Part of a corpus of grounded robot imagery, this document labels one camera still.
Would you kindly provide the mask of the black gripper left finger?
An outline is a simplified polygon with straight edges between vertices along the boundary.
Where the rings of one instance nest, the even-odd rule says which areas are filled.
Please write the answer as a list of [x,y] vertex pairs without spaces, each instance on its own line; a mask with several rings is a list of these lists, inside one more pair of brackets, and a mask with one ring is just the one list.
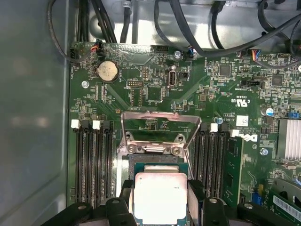
[[59,212],[44,226],[136,226],[129,210],[133,180],[125,180],[119,197],[110,198],[96,209],[87,202],[78,202]]

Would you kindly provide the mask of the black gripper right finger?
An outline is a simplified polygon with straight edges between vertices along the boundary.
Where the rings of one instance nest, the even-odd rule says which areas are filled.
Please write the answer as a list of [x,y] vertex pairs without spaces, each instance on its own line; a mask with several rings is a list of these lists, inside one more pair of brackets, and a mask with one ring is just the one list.
[[188,211],[194,226],[292,226],[293,223],[252,202],[232,208],[206,197],[198,180],[188,180]]

